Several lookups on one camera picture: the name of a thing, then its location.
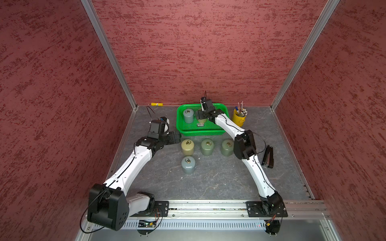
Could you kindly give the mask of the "green tea canister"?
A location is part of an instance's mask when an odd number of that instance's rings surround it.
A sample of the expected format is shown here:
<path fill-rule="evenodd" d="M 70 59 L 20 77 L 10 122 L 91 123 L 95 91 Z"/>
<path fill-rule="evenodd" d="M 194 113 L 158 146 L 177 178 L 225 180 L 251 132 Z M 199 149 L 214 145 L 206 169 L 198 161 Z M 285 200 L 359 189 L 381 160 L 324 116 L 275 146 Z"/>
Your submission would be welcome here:
<path fill-rule="evenodd" d="M 225 157 L 232 156 L 234 154 L 234 141 L 226 139 L 221 144 L 221 153 Z"/>
<path fill-rule="evenodd" d="M 204 139 L 201 142 L 201 152 L 204 156 L 211 156 L 214 151 L 215 144 L 211 139 Z"/>

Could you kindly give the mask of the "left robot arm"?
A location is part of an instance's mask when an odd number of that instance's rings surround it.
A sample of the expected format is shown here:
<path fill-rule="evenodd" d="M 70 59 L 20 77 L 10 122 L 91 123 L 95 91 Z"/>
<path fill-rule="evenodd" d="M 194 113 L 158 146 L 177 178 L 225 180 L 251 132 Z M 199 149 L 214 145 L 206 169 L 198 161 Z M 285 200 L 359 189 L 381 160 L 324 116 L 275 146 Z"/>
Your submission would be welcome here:
<path fill-rule="evenodd" d="M 122 228 L 127 218 L 138 213 L 153 214 L 155 198 L 148 192 L 126 197 L 131 184 L 158 150 L 181 142 L 178 131 L 161 134 L 158 138 L 142 137 L 125 163 L 103 184 L 89 191 L 87 221 L 114 231 Z"/>

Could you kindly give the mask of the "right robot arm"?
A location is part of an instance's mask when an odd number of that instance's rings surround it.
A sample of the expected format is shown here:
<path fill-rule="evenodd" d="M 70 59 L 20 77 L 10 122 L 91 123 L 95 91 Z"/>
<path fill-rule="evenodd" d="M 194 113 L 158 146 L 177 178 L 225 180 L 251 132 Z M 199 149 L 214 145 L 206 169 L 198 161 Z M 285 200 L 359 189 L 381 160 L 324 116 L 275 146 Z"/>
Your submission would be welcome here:
<path fill-rule="evenodd" d="M 211 112 L 200 109 L 197 114 L 221 127 L 234 139 L 234 154 L 245 164 L 257 186 L 262 202 L 261 212 L 266 216 L 275 216 L 284 206 L 283 199 L 269 181 L 259 162 L 253 132 L 237 126 L 220 109 L 214 109 Z"/>

